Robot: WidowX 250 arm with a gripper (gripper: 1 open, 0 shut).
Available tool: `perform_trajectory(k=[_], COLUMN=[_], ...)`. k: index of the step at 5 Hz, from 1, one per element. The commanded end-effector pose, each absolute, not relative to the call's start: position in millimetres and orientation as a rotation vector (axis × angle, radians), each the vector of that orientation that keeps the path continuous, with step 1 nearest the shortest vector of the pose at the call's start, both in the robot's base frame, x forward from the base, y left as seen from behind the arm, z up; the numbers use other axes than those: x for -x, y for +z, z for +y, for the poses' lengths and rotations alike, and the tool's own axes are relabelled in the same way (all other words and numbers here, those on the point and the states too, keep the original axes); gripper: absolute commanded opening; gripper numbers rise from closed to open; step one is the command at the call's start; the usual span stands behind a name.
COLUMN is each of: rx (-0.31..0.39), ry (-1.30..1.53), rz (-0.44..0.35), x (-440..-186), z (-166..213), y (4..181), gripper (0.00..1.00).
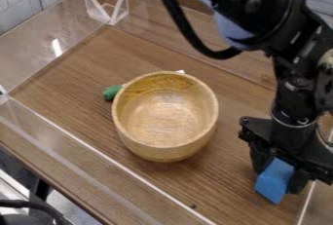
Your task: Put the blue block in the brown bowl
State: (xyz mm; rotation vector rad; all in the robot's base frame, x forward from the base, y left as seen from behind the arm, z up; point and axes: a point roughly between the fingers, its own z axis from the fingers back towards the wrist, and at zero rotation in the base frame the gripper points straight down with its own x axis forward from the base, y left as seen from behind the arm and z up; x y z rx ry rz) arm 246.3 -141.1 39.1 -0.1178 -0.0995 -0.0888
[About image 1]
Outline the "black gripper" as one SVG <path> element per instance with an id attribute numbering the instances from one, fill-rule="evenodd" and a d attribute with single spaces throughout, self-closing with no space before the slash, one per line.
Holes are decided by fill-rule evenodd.
<path id="1" fill-rule="evenodd" d="M 287 126 L 274 118 L 243 116 L 237 137 L 248 143 L 252 169 L 260 174 L 274 158 L 294 167 L 288 193 L 298 195 L 310 180 L 333 184 L 333 152 L 319 138 L 315 123 Z"/>

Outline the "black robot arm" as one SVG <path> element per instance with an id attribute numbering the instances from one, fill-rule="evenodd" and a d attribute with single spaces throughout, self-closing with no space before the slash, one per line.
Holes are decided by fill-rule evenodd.
<path id="1" fill-rule="evenodd" d="M 225 60 L 244 51 L 271 58 L 276 89 L 270 117 L 241 117 L 237 136 L 248 143 L 255 173 L 272 161 L 291 167 L 286 192 L 298 194 L 311 180 L 333 184 L 333 151 L 318 120 L 333 112 L 333 27 L 307 0 L 201 0 L 213 12 L 228 48 L 211 50 L 197 37 L 176 0 L 161 0 L 195 50 Z"/>

